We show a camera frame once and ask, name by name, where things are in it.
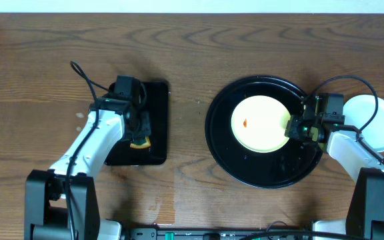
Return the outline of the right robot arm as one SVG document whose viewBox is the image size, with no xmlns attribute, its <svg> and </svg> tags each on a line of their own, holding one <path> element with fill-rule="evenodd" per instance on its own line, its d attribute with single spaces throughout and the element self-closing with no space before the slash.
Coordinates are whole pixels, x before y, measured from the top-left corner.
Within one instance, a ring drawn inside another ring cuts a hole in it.
<svg viewBox="0 0 384 240">
<path fill-rule="evenodd" d="M 384 157 L 344 120 L 339 111 L 326 111 L 292 115 L 283 121 L 286 137 L 322 150 L 339 162 L 355 182 L 346 218 L 314 222 L 314 236 L 332 239 L 343 234 L 350 239 L 384 239 Z"/>
</svg>

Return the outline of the black rectangular tray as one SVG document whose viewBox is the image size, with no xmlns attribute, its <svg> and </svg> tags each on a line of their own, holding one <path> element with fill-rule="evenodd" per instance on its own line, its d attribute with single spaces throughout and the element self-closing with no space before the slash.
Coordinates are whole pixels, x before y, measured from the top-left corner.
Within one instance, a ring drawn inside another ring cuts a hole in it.
<svg viewBox="0 0 384 240">
<path fill-rule="evenodd" d="M 161 81 L 144 82 L 147 102 L 144 110 L 149 113 L 151 135 L 150 146 L 134 149 L 117 142 L 105 160 L 108 166 L 124 165 L 160 165 L 167 158 L 169 88 Z"/>
</svg>

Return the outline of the yellow green sponge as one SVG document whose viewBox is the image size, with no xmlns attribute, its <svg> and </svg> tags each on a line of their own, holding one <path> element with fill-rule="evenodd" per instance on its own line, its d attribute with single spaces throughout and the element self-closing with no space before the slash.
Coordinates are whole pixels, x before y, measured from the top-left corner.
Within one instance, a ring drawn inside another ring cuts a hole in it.
<svg viewBox="0 0 384 240">
<path fill-rule="evenodd" d="M 132 149 L 146 149 L 150 148 L 151 142 L 149 136 L 142 137 L 142 138 L 135 138 L 130 143 L 130 148 Z"/>
</svg>

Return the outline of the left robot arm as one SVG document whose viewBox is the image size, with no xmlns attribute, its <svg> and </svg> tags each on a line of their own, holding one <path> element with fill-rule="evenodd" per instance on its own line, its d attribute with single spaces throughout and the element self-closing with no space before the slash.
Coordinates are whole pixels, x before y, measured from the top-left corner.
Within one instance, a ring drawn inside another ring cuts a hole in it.
<svg viewBox="0 0 384 240">
<path fill-rule="evenodd" d="M 94 180 L 117 143 L 130 145 L 150 132 L 147 110 L 100 98 L 66 153 L 26 178 L 24 238 L 120 239 L 121 224 L 100 217 Z"/>
</svg>

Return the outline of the light blue plate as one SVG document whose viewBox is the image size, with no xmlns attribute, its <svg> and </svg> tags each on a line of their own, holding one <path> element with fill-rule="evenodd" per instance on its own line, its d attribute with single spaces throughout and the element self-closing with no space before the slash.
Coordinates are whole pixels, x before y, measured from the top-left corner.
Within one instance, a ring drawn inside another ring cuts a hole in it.
<svg viewBox="0 0 384 240">
<path fill-rule="evenodd" d="M 352 97 L 343 106 L 345 124 L 360 129 L 373 115 L 375 98 L 372 95 Z M 362 130 L 364 140 L 377 152 L 384 152 L 384 100 L 378 98 L 375 118 Z"/>
</svg>

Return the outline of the black round tray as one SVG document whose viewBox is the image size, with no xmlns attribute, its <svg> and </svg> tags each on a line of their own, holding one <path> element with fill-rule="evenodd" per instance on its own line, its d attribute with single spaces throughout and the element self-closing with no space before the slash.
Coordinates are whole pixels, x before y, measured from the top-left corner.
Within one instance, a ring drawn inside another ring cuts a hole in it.
<svg viewBox="0 0 384 240">
<path fill-rule="evenodd" d="M 231 116 L 241 101 L 255 95 L 275 98 L 294 115 L 303 110 L 305 92 L 298 85 L 270 75 L 243 77 L 223 88 L 210 104 L 205 120 L 208 148 L 218 165 L 244 184 L 266 189 L 290 186 L 314 170 L 323 151 L 294 139 L 270 153 L 242 146 L 231 129 Z"/>
</svg>

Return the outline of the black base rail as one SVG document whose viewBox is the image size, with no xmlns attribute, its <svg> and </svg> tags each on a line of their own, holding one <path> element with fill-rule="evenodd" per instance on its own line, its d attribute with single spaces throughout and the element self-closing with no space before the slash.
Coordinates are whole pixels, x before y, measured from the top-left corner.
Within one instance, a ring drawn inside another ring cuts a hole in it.
<svg viewBox="0 0 384 240">
<path fill-rule="evenodd" d="M 272 229 L 269 231 L 234 231 L 222 229 L 156 229 L 152 227 L 123 230 L 120 240 L 240 240 L 240 239 L 363 239 L 339 233 Z"/>
</svg>

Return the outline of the yellow plate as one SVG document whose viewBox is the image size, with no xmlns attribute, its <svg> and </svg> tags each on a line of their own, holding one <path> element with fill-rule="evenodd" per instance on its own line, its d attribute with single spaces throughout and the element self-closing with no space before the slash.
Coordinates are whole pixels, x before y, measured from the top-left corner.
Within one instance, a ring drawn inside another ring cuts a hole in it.
<svg viewBox="0 0 384 240">
<path fill-rule="evenodd" d="M 256 95 L 242 100 L 234 108 L 231 130 L 246 149 L 270 153 L 288 142 L 285 130 L 290 117 L 290 112 L 280 101 Z"/>
</svg>

